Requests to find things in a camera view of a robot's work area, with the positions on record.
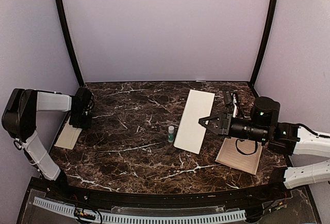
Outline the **cream paper envelope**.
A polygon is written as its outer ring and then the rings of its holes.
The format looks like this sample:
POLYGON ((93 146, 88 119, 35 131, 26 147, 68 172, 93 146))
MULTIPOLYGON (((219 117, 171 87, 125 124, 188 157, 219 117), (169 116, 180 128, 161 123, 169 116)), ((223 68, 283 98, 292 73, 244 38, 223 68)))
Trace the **cream paper envelope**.
POLYGON ((55 146, 59 148, 73 150, 82 129, 75 128, 67 122, 62 129, 55 146))

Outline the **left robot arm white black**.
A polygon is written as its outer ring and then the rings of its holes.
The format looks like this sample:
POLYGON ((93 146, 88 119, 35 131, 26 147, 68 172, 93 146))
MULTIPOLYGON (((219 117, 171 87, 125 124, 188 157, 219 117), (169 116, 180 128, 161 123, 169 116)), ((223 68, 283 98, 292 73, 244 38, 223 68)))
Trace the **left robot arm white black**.
POLYGON ((2 126, 14 139, 18 150, 23 150, 29 163, 36 167, 49 181, 57 181, 52 192, 61 201, 73 197, 72 188, 67 186, 65 173, 52 160, 37 133, 37 112, 61 111, 70 114, 59 142, 72 144, 82 130, 91 127, 91 110, 94 96, 90 90, 79 88, 75 95, 34 89, 13 90, 2 116, 2 126))

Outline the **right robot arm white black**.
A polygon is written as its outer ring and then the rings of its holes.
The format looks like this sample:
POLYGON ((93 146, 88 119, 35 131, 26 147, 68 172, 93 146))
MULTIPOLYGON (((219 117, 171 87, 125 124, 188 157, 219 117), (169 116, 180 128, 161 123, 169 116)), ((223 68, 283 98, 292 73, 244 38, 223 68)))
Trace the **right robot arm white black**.
POLYGON ((287 189, 329 181, 329 134, 313 131, 301 123, 279 122, 280 104, 269 97, 254 100, 250 118, 234 113, 218 113, 199 119, 199 124, 219 136, 251 140, 256 145, 283 155, 315 155, 326 160, 301 167, 280 167, 273 170, 263 196, 274 200, 287 189))

